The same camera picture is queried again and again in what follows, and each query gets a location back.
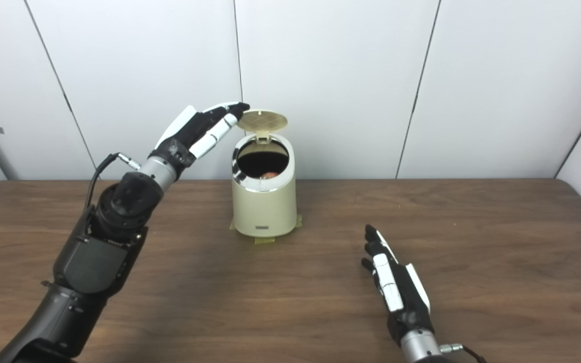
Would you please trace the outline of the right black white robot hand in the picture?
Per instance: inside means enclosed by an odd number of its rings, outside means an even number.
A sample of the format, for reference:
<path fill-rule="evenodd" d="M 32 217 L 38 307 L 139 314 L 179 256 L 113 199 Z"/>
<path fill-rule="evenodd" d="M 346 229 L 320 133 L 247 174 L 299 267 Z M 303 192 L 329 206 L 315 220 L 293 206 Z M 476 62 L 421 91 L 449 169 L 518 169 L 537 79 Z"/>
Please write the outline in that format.
<path fill-rule="evenodd" d="M 412 265 L 401 264 L 392 248 L 372 225 L 365 225 L 362 266 L 371 273 L 387 310 L 387 329 L 396 342 L 411 331 L 434 332 L 429 303 Z"/>

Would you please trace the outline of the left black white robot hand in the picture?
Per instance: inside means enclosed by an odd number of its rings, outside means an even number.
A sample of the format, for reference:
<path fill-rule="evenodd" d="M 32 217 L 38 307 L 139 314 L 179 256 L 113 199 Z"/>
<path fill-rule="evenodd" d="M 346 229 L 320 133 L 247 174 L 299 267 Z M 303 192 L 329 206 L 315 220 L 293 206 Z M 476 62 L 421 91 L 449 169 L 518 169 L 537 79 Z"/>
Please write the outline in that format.
<path fill-rule="evenodd" d="M 187 106 L 166 129 L 149 158 L 163 159 L 178 180 L 230 133 L 250 109 L 244 102 L 221 103 L 203 112 Z"/>

